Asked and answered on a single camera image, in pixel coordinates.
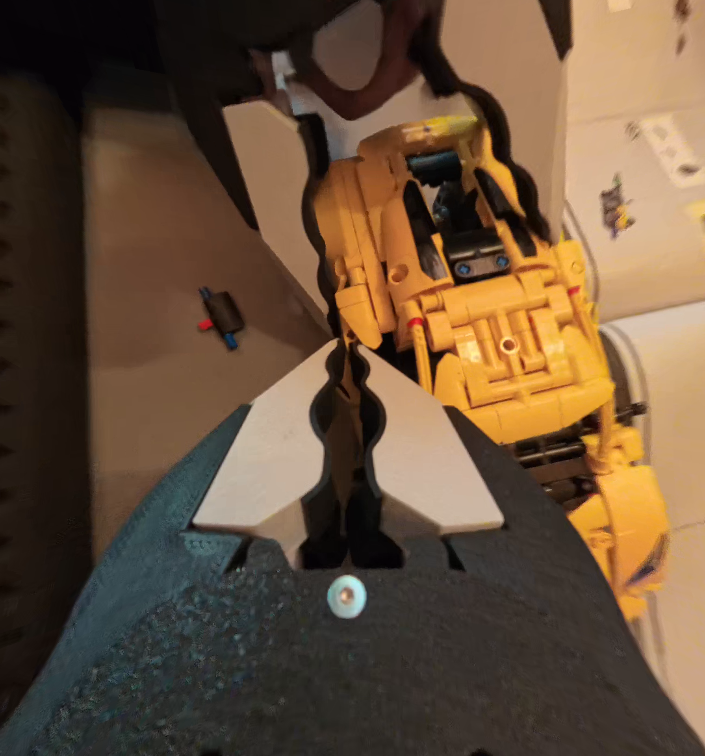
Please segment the yellow toy brick car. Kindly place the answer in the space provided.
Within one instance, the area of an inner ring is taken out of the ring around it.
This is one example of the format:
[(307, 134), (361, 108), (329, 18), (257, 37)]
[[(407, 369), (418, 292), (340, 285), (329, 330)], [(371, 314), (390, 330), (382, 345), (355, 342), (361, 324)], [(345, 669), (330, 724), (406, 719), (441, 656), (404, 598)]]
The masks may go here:
[(385, 128), (314, 198), (347, 343), (505, 446), (565, 508), (627, 621), (658, 591), (666, 504), (621, 401), (582, 247), (548, 241), (480, 117)]

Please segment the small black brick assembly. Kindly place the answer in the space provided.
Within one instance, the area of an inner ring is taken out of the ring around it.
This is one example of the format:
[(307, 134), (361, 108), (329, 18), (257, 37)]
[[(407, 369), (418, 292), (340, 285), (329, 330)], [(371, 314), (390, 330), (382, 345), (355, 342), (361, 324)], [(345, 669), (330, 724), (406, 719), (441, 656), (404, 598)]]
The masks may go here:
[(206, 318), (197, 325), (197, 329), (201, 333), (217, 333), (226, 348), (234, 352), (239, 346), (237, 335), (245, 329), (244, 317), (234, 298), (227, 291), (214, 292), (208, 287), (200, 287), (198, 293)]

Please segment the building instruction booklet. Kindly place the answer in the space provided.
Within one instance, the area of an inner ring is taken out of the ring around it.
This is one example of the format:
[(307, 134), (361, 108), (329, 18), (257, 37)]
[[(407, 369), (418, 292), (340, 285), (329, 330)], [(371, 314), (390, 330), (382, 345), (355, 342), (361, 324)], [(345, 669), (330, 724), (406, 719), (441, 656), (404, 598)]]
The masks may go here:
[(566, 221), (621, 347), (672, 525), (642, 632), (705, 716), (705, 2), (573, 2)]

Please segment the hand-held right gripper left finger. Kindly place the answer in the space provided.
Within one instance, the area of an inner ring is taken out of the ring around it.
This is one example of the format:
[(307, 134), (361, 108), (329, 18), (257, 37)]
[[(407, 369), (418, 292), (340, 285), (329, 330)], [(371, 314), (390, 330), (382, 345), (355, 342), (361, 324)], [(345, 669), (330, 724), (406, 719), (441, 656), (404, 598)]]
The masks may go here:
[(331, 340), (259, 395), (192, 517), (201, 532), (275, 541), (289, 565), (341, 542), (328, 437), (347, 350)]

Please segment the person's left hand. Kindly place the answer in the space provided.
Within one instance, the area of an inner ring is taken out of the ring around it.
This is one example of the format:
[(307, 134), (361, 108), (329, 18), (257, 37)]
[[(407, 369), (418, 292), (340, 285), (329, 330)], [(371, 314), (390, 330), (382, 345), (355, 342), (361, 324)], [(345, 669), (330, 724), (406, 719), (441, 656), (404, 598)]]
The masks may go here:
[(291, 53), (297, 79), (339, 117), (354, 121), (381, 108), (411, 84), (418, 69), (408, 55), (412, 38), (427, 18), (427, 5), (419, 1), (391, 2), (384, 12), (380, 54), (371, 78), (361, 89), (334, 83), (313, 59)]

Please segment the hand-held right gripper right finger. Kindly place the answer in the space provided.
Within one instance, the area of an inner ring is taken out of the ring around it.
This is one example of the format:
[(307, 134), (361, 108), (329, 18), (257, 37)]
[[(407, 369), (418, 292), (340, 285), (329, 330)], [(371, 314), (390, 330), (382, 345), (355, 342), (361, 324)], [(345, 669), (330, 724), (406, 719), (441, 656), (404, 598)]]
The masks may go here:
[(399, 568), (412, 541), (490, 532), (505, 517), (442, 403), (363, 345), (349, 351), (359, 393), (360, 466), (347, 505), (358, 568)]

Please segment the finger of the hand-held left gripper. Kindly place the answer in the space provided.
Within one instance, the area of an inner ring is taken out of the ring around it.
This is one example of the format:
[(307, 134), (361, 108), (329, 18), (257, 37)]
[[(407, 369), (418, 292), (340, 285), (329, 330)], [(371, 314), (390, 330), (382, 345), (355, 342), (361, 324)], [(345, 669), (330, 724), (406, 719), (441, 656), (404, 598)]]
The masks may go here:
[(334, 274), (314, 205), (330, 165), (323, 118), (287, 115), (261, 99), (225, 107), (223, 118), (257, 231), (310, 315), (338, 336)]
[(430, 2), (422, 73), (437, 98), (480, 110), (531, 229), (560, 232), (569, 53), (568, 1)]

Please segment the grey desk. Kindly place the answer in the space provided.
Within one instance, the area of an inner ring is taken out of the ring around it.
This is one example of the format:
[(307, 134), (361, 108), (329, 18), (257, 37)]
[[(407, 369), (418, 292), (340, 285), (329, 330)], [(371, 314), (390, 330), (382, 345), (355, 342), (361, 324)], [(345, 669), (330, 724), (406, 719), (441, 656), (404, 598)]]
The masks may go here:
[[(134, 103), (85, 100), (95, 562), (172, 466), (328, 340), (166, 97)], [(197, 329), (200, 287), (242, 313), (234, 352)]]

